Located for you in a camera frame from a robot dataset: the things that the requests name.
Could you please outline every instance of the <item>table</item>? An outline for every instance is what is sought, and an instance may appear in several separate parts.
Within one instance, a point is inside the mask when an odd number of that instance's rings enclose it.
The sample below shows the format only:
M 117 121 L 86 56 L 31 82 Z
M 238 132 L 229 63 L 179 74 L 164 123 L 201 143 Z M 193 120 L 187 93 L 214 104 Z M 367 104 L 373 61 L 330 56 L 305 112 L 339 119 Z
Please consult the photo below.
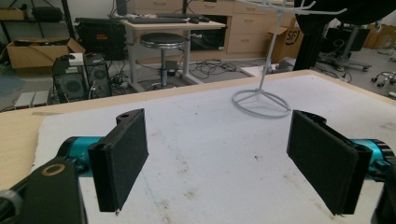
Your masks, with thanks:
M 220 29 L 225 27 L 225 24 L 218 23 L 215 21 L 210 22 L 199 22 L 198 24 L 193 23 L 169 23 L 169 24 L 132 24 L 128 21 L 122 21 L 125 25 L 127 34 L 127 46 L 128 46 L 128 58 L 130 65 L 130 79 L 129 84 L 136 91 L 145 91 L 137 83 L 136 78 L 136 63 L 135 63 L 135 36 L 134 32 L 138 31 L 185 31 L 185 36 L 190 40 L 191 30 L 210 30 L 210 29 Z M 203 82 L 196 77 L 189 74 L 189 64 L 190 64 L 190 46 L 191 42 L 186 41 L 184 44 L 184 60 L 183 60 L 183 72 L 182 76 L 186 77 L 197 84 L 202 84 Z
M 248 77 L 2 113 L 0 189 L 51 157 L 46 151 L 54 153 L 66 135 L 103 134 L 115 126 L 115 114 L 143 106 L 150 155 L 120 215 L 98 213 L 86 189 L 90 180 L 80 179 L 92 223 L 369 223 L 380 184 L 365 182 L 356 215 L 332 216 L 286 155 L 290 117 L 258 119 L 233 107 L 235 90 L 259 82 Z M 346 137 L 396 146 L 396 104 L 389 98 L 309 70 L 264 83 Z

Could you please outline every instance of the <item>drawer handle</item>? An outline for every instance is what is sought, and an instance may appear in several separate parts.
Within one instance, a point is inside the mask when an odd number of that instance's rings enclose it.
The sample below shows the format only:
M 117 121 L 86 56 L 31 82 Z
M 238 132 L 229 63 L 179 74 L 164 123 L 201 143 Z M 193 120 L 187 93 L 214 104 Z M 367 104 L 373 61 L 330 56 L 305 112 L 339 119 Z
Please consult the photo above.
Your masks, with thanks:
M 166 5 L 166 1 L 154 1 L 154 5 Z

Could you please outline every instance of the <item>keyboard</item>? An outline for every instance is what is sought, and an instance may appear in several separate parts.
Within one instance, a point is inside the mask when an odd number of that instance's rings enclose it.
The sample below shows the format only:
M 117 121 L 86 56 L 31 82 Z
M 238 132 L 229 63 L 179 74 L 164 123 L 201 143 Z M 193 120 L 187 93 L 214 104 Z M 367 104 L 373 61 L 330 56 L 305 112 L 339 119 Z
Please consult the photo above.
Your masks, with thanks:
M 157 13 L 157 17 L 159 18 L 180 18 L 180 19 L 198 19 L 202 17 L 202 15 L 198 14 L 183 14 L 183 13 Z
M 128 22 L 133 24 L 163 24 L 163 23 L 187 23 L 180 18 L 128 18 Z

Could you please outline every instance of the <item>round stool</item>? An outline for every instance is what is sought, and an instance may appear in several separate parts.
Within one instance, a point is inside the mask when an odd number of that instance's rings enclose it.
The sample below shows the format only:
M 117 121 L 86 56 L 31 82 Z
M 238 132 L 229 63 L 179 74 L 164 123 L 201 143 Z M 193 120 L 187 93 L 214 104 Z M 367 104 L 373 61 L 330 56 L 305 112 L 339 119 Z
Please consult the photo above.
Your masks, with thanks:
M 151 33 L 140 36 L 140 44 L 150 49 L 161 50 L 161 87 L 167 85 L 167 71 L 165 64 L 165 51 L 167 49 L 180 49 L 184 46 L 186 38 L 181 35 L 168 33 Z

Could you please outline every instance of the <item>stool leg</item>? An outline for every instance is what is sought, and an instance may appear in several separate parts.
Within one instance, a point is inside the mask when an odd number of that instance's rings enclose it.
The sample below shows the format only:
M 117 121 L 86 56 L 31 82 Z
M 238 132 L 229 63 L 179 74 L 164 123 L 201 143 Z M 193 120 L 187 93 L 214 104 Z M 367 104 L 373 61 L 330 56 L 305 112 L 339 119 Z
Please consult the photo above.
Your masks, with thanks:
M 165 64 L 165 50 L 161 49 L 161 86 L 166 87 L 167 85 L 167 71 L 166 71 L 166 64 Z

